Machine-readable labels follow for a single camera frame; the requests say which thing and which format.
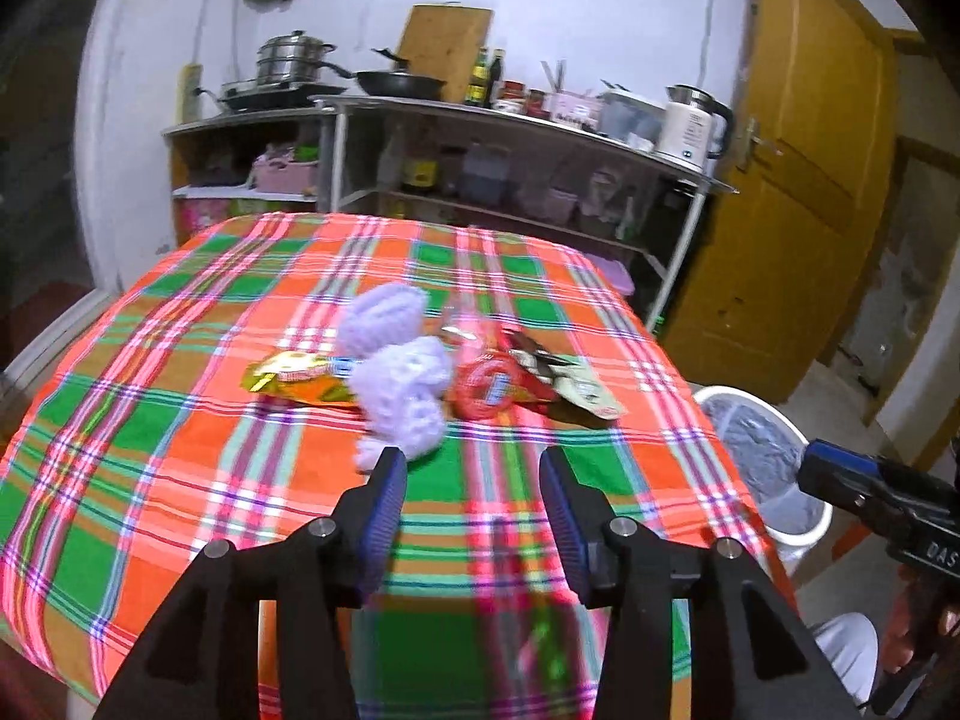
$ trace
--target plaid tablecloth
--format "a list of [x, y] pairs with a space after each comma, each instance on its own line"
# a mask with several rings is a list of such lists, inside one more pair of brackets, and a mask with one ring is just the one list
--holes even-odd
[[[240, 375], [278, 347], [328, 349], [338, 308], [391, 281], [427, 290], [431, 314], [452, 290], [473, 295], [588, 360], [629, 413], [603, 430], [522, 407], [451, 421], [410, 466], [392, 569], [350, 626], [364, 717], [589, 717], [607, 615], [563, 579], [536, 481], [551, 443], [620, 514], [688, 543], [734, 536], [762, 558], [760, 519], [688, 387], [578, 252], [409, 220], [269, 214], [164, 259], [40, 391], [0, 463], [0, 635], [95, 701], [200, 547], [274, 541], [329, 512], [361, 482], [361, 415], [252, 395]], [[677, 716], [689, 665], [677, 604]]]

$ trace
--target white trash can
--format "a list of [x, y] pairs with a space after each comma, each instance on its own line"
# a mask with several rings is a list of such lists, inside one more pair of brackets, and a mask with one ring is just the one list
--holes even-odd
[[797, 470], [808, 441], [769, 403], [733, 389], [705, 386], [693, 399], [757, 503], [767, 533], [788, 570], [827, 533], [833, 507], [800, 491]]

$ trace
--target wooden cutting board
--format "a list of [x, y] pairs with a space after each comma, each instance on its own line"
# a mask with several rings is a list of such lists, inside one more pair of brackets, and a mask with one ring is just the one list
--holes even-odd
[[414, 5], [397, 54], [410, 60], [411, 73], [446, 81], [445, 103], [462, 103], [492, 18], [484, 8]]

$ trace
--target gray trash bag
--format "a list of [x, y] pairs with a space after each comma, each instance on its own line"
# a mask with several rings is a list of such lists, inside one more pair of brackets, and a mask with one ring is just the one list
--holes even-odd
[[824, 502], [797, 487], [803, 444], [769, 413], [735, 395], [714, 395], [700, 407], [750, 488], [763, 522], [798, 536], [816, 526]]

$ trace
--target electric kettle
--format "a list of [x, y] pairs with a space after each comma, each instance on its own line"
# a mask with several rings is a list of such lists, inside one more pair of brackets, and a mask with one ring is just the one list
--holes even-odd
[[[733, 111], [693, 86], [678, 84], [667, 90], [664, 127], [656, 141], [655, 153], [680, 162], [694, 170], [704, 170], [707, 159], [717, 159], [727, 151], [733, 136]], [[714, 116], [726, 119], [720, 148], [710, 151], [715, 127]]]

